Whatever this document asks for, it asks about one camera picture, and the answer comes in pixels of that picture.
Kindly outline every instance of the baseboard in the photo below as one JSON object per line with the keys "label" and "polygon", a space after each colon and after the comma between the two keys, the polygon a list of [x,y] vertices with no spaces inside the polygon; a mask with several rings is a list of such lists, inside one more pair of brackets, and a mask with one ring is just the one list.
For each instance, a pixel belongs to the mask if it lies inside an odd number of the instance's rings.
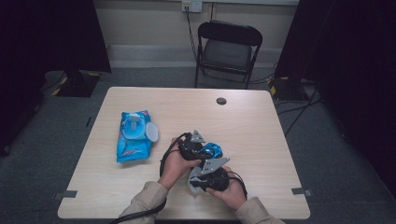
{"label": "baseboard", "polygon": [[[282,49],[261,49],[256,67],[273,67]],[[111,67],[194,67],[192,49],[179,46],[108,45]]]}

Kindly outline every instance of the white lid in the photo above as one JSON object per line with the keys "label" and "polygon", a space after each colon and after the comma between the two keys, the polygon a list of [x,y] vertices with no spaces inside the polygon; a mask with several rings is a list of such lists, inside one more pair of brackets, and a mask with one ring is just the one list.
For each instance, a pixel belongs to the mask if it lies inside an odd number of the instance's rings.
{"label": "white lid", "polygon": [[158,128],[153,122],[146,124],[146,137],[151,142],[157,142],[159,139]]}

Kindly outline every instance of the hand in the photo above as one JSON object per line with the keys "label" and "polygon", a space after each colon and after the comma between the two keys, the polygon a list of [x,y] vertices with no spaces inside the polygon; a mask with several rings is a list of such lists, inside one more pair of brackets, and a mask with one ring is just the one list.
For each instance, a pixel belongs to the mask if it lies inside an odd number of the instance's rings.
{"label": "hand", "polygon": [[[230,167],[223,166],[223,168],[226,172],[228,172],[229,177],[235,177],[233,173],[229,173],[232,171]],[[208,192],[215,198],[222,200],[225,204],[227,204],[227,206],[235,211],[238,210],[238,208],[247,201],[241,184],[234,179],[230,180],[230,185],[224,191],[217,191],[207,188],[206,192]]]}
{"label": "hand", "polygon": [[163,175],[158,180],[159,184],[162,184],[166,189],[171,189],[177,180],[181,178],[191,167],[194,167],[201,163],[200,160],[186,161],[181,156],[178,149],[178,144],[175,144],[170,150],[170,154],[165,161],[163,167]]}

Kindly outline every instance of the gray carpet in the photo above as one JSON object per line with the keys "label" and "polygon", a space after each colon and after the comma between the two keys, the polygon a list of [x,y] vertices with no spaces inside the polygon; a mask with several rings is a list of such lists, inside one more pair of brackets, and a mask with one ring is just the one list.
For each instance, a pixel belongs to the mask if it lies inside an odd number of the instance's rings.
{"label": "gray carpet", "polygon": [[[252,80],[272,72],[256,68]],[[47,73],[47,84],[61,74]],[[0,158],[0,223],[108,223],[59,219],[60,201],[52,199],[56,192],[66,190],[106,91],[112,86],[192,88],[193,74],[194,68],[189,67],[114,68],[113,74],[103,74],[91,98],[53,97],[55,86],[44,91],[38,112],[12,143],[10,155]],[[200,82],[200,88],[243,89],[243,84],[209,77]],[[264,83],[249,87],[268,91]],[[312,94],[314,86],[305,85],[305,89]],[[304,105],[274,104],[278,112]],[[279,115],[285,131],[299,112]],[[320,102],[309,106],[290,129],[287,141],[297,172],[303,187],[314,195],[307,198],[309,219],[286,222],[396,223],[396,203],[367,160],[342,137],[340,127]]]}

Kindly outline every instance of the chair leg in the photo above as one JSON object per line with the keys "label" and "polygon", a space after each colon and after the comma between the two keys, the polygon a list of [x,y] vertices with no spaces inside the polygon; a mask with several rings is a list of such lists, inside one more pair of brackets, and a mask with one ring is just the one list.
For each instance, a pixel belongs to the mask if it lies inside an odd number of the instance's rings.
{"label": "chair leg", "polygon": [[248,89],[248,83],[250,82],[250,77],[251,77],[251,72],[249,74],[247,74],[247,76],[245,76],[244,80],[245,80],[245,90]]}
{"label": "chair leg", "polygon": [[194,82],[194,88],[197,88],[198,85],[198,73],[199,73],[199,65],[197,64],[195,68],[195,82]]}

